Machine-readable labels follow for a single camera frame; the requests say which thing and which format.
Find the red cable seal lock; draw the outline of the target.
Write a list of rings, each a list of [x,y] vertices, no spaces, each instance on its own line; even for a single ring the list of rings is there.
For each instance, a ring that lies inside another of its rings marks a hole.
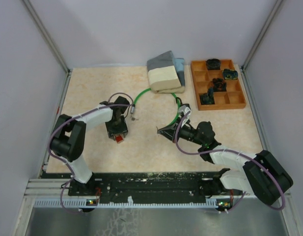
[[[124,135],[123,134],[120,134],[120,135],[116,135],[115,136],[115,141],[119,144],[121,142],[124,141]]]

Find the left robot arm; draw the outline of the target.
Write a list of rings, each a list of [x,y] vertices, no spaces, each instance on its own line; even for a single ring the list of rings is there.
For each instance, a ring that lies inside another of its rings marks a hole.
[[[124,113],[130,105],[125,97],[118,96],[114,102],[103,101],[81,115],[58,117],[48,141],[48,153],[69,168],[84,194],[91,195],[96,190],[96,182],[91,180],[93,172],[83,157],[86,133],[105,124],[108,137],[122,142],[128,134]]]

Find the black Kaijing padlock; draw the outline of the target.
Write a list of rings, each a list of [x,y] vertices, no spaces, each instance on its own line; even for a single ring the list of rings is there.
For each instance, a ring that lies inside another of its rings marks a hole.
[[[188,103],[183,103],[180,97],[175,98],[176,104],[178,105],[178,108],[181,108],[183,106],[190,107]]]

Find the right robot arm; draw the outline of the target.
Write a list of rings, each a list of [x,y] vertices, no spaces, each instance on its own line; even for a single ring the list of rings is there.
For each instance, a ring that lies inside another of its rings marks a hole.
[[[189,123],[179,126],[176,122],[157,130],[173,143],[184,139],[200,145],[197,151],[204,161],[224,165],[214,181],[214,190],[225,194],[231,189],[253,193],[262,203],[271,206],[282,193],[293,185],[293,180],[276,158],[267,150],[257,154],[244,154],[230,150],[215,139],[209,121],[200,122],[197,128]]]

